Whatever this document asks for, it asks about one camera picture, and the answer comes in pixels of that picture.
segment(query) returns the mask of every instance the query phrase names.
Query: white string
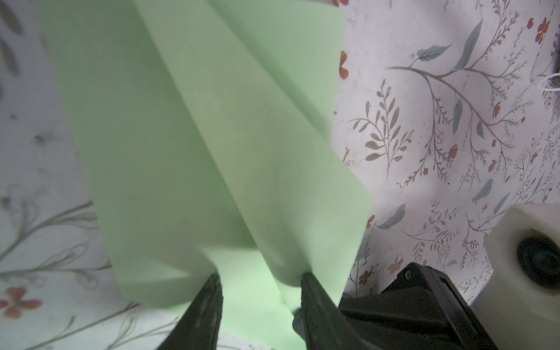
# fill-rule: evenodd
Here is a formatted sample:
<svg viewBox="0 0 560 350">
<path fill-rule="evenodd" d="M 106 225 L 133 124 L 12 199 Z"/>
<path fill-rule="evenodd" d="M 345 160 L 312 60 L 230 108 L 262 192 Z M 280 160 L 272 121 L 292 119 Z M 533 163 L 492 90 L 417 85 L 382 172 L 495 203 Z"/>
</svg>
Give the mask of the white string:
<svg viewBox="0 0 560 350">
<path fill-rule="evenodd" d="M 555 87 L 555 88 L 543 87 L 543 82 L 544 81 L 546 81 L 548 79 L 552 79 L 554 77 L 560 77 L 560 73 L 554 73 L 554 74 L 551 74 L 549 76 L 544 77 L 539 83 L 539 89 L 541 89 L 543 91 L 560 91 L 560 87 Z"/>
</svg>

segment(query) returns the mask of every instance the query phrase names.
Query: white spool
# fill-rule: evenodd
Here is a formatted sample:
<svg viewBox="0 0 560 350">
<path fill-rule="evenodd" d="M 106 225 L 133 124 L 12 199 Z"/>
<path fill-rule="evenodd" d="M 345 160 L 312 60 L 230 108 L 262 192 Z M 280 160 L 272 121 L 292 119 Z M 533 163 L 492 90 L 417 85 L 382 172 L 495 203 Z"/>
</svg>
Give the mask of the white spool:
<svg viewBox="0 0 560 350">
<path fill-rule="evenodd" d="M 500 350 L 560 348 L 560 291 L 531 281 L 517 261 L 535 231 L 560 246 L 560 206 L 513 207 L 486 238 L 494 274 L 472 309 Z"/>
</svg>

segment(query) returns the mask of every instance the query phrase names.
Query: green sheet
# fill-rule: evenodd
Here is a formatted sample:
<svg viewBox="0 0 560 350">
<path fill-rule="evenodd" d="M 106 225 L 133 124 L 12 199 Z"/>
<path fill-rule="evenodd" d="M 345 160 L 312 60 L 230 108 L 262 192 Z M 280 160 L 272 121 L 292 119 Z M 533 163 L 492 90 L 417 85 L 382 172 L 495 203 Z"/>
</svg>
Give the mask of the green sheet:
<svg viewBox="0 0 560 350">
<path fill-rule="evenodd" d="M 222 330 L 305 348 L 301 274 L 338 302 L 370 209 L 325 139 L 341 34 L 324 23 L 343 16 L 291 0 L 35 5 L 122 294 L 180 314 L 217 270 Z M 291 47 L 277 32 L 296 22 L 310 40 Z"/>
</svg>

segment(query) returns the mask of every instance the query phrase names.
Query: red flower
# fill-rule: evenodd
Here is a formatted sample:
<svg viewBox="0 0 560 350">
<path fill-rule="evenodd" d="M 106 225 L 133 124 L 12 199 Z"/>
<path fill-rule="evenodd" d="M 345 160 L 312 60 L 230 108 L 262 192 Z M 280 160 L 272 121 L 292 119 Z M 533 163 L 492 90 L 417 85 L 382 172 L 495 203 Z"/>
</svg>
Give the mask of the red flower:
<svg viewBox="0 0 560 350">
<path fill-rule="evenodd" d="M 495 118 L 498 116 L 498 113 L 500 112 L 500 103 L 502 103 L 502 101 L 496 103 L 496 105 L 494 106 L 494 113 L 492 114 L 492 117 Z"/>
<path fill-rule="evenodd" d="M 370 216 L 370 219 L 367 221 L 366 229 L 369 230 L 371 228 L 371 223 L 375 220 L 375 215 Z"/>
<path fill-rule="evenodd" d="M 371 271 L 365 271 L 363 275 L 360 276 L 360 281 L 358 284 L 366 284 L 367 279 L 371 277 Z"/>
<path fill-rule="evenodd" d="M 342 68 L 342 65 L 344 64 L 344 62 L 346 62 L 347 59 L 348 55 L 346 54 L 346 52 L 342 51 L 340 53 L 340 67 L 338 68 L 338 73 L 343 79 L 348 78 L 348 70 L 346 68 Z"/>
<path fill-rule="evenodd" d="M 403 258 L 400 258 L 400 260 L 398 257 L 395 258 L 395 262 L 387 266 L 387 271 L 389 271 L 391 274 L 394 274 L 395 272 L 400 270 L 400 265 L 403 263 L 403 261 Z"/>
<path fill-rule="evenodd" d="M 43 304 L 42 301 L 37 299 L 22 300 L 21 298 L 24 297 L 25 293 L 27 293 L 27 289 L 23 287 L 10 287 L 6 289 L 6 294 L 10 297 L 10 302 L 7 300 L 0 300 L 0 309 L 4 309 L 8 306 L 8 308 L 4 310 L 4 317 L 17 320 L 21 317 L 22 310 L 35 310 Z"/>
<path fill-rule="evenodd" d="M 333 0 L 333 3 L 336 5 L 336 7 L 338 7 L 338 3 L 341 3 L 342 5 L 348 5 L 348 0 Z"/>
<path fill-rule="evenodd" d="M 536 29 L 537 34 L 535 37 L 535 42 L 541 44 L 544 40 L 544 36 L 547 34 L 548 25 L 550 24 L 550 20 L 547 22 L 547 18 L 545 17 L 543 22 L 539 24 L 539 27 Z"/>
<path fill-rule="evenodd" d="M 492 170 L 494 170 L 495 166 L 496 166 L 496 160 L 494 159 L 492 161 L 492 164 L 490 164 L 490 166 L 488 167 L 488 172 L 492 172 Z"/>
<path fill-rule="evenodd" d="M 454 145 L 450 150 L 449 150 L 449 154 L 447 156 L 447 161 L 450 162 L 452 159 L 454 159 L 457 156 L 457 151 L 459 150 L 459 146 Z"/>
<path fill-rule="evenodd" d="M 531 164 L 533 164 L 533 162 L 535 161 L 535 158 L 537 158 L 539 156 L 539 154 L 537 152 L 535 152 L 535 154 L 533 154 L 533 156 L 531 157 Z"/>
</svg>

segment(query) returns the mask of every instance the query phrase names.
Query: floral pattern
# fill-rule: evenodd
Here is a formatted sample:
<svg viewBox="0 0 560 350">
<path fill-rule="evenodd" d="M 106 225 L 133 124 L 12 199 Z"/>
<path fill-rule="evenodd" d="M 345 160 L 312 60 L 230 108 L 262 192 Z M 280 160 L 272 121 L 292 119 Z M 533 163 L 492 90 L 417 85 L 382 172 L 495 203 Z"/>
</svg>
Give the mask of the floral pattern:
<svg viewBox="0 0 560 350">
<path fill-rule="evenodd" d="M 365 73 L 340 83 L 333 145 L 376 204 L 348 297 L 380 292 L 417 262 L 447 273 L 472 301 L 492 275 L 484 238 L 507 209 L 560 197 L 560 95 L 537 87 L 558 71 L 554 3 L 420 4 L 349 4 L 343 49 Z M 377 30 L 413 13 L 397 34 Z M 467 20 L 457 24 L 459 13 Z"/>
<path fill-rule="evenodd" d="M 554 1 L 323 2 L 347 15 L 332 146 L 375 198 L 345 295 L 417 262 L 472 301 L 507 209 L 559 202 L 560 94 L 537 88 L 558 71 Z M 3 346 L 156 348 L 177 318 L 119 294 L 31 3 L 0 0 L 0 22 Z"/>
<path fill-rule="evenodd" d="M 0 309 L 5 309 L 3 316 L 12 320 L 17 320 L 21 317 L 23 310 L 35 310 L 40 307 L 43 302 L 37 299 L 22 300 L 27 289 L 23 287 L 10 287 L 6 289 L 6 294 L 10 300 L 0 300 Z"/>
</svg>

